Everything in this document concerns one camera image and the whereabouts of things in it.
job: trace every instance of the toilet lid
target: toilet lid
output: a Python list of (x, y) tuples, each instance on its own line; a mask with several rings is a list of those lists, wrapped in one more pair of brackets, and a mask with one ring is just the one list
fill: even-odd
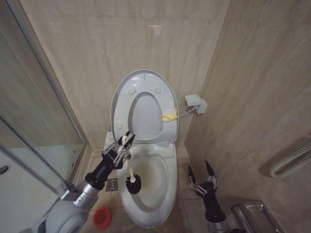
[(177, 101), (169, 84), (149, 70), (135, 71), (119, 84), (111, 104), (111, 125), (118, 140), (128, 130), (134, 143), (175, 141), (178, 119), (163, 122), (162, 114), (175, 114)]

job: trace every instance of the toilet brush head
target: toilet brush head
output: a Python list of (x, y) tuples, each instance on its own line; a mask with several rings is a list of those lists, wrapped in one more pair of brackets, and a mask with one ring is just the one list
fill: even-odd
[(126, 188), (127, 190), (130, 192), (130, 194), (137, 194), (140, 189), (141, 189), (141, 179), (139, 177), (139, 175), (134, 174), (135, 177), (135, 181), (132, 183), (131, 182), (131, 177), (127, 177), (126, 179)]

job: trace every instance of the yellow cable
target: yellow cable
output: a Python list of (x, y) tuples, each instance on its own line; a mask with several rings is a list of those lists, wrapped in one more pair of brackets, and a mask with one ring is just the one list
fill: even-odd
[(171, 115), (171, 114), (163, 114), (161, 115), (161, 120), (163, 122), (169, 122), (172, 120), (176, 120), (178, 118), (177, 116), (177, 109), (175, 108), (175, 115)]

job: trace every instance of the shower glass door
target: shower glass door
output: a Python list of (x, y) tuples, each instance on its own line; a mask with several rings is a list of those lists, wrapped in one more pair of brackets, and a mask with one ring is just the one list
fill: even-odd
[(20, 232), (45, 215), (84, 146), (9, 5), (0, 1), (0, 232)]

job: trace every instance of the toilet brush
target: toilet brush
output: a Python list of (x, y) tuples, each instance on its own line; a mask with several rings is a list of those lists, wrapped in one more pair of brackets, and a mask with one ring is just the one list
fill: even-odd
[[(122, 145), (127, 142), (127, 135), (122, 137)], [(130, 194), (137, 194), (141, 189), (141, 178), (139, 175), (133, 173), (133, 165), (131, 159), (127, 160), (128, 170), (130, 172), (130, 176), (126, 178), (126, 188)]]

